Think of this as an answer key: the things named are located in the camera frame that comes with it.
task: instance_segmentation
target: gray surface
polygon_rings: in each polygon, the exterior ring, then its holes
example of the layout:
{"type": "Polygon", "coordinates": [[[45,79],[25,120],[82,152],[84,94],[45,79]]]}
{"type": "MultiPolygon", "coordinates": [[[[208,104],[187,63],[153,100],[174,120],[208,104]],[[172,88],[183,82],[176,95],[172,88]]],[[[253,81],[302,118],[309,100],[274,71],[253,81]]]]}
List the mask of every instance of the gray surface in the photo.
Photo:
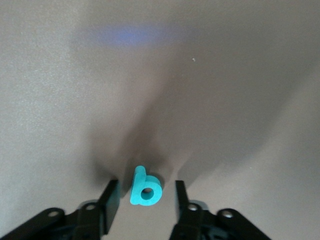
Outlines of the gray surface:
{"type": "Polygon", "coordinates": [[[7,0],[0,16],[0,236],[116,176],[106,239],[167,239],[175,179],[274,240],[319,239],[319,1],[7,0]],[[129,203],[137,164],[164,182],[152,207],[129,203]]]}

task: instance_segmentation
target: small turquoise object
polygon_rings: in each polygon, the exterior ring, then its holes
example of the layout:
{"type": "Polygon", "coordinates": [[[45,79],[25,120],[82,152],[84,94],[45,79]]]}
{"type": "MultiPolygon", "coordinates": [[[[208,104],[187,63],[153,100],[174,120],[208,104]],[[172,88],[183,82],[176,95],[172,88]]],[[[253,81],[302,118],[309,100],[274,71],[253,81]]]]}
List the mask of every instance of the small turquoise object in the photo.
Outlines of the small turquoise object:
{"type": "Polygon", "coordinates": [[[159,179],[147,175],[144,166],[137,166],[133,176],[130,203],[132,205],[151,206],[159,202],[161,197],[162,187],[159,179]]]}

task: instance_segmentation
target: teal plastic letter b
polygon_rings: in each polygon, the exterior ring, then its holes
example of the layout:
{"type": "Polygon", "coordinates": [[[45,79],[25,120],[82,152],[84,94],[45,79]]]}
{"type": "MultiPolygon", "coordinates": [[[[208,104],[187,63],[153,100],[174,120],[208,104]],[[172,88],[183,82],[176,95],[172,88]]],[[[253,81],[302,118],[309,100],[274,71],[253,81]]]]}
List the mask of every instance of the teal plastic letter b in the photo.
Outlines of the teal plastic letter b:
{"type": "Polygon", "coordinates": [[[151,206],[159,202],[161,197],[162,187],[159,179],[147,175],[144,166],[137,166],[133,176],[130,203],[132,205],[151,206]]]}

